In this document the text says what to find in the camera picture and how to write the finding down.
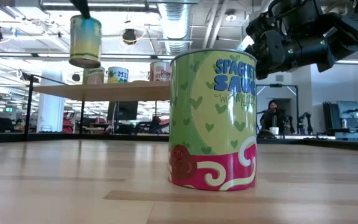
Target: wooden table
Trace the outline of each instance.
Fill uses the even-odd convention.
[[[358,151],[262,145],[257,184],[171,184],[167,142],[0,143],[0,223],[358,224]]]
[[[131,82],[100,85],[35,86],[34,91],[85,101],[154,101],[170,99],[169,82]]]

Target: black robotic arm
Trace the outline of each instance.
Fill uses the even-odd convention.
[[[246,48],[258,60],[257,78],[317,63],[323,72],[358,51],[358,0],[346,15],[323,14],[319,0],[274,0],[250,22]]]

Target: white can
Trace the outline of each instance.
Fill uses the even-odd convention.
[[[108,83],[128,82],[128,69],[121,67],[109,67]]]
[[[103,67],[84,68],[82,84],[103,84],[104,71]]]
[[[150,81],[169,82],[171,80],[171,64],[153,62],[150,64]]]

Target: ceiling duct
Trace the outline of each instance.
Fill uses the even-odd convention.
[[[190,5],[158,4],[161,13],[163,36],[166,39],[183,40],[189,38]],[[188,42],[165,42],[167,54],[178,55],[189,49]]]

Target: can label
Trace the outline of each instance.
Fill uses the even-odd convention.
[[[172,63],[170,180],[203,190],[255,185],[256,61],[211,50]]]
[[[70,58],[100,62],[101,23],[96,19],[73,16],[70,27]]]
[[[82,84],[103,84],[104,68],[85,68]]]
[[[109,67],[108,83],[128,82],[128,69],[120,67]]]
[[[169,82],[171,80],[171,65],[168,62],[150,64],[150,81]]]

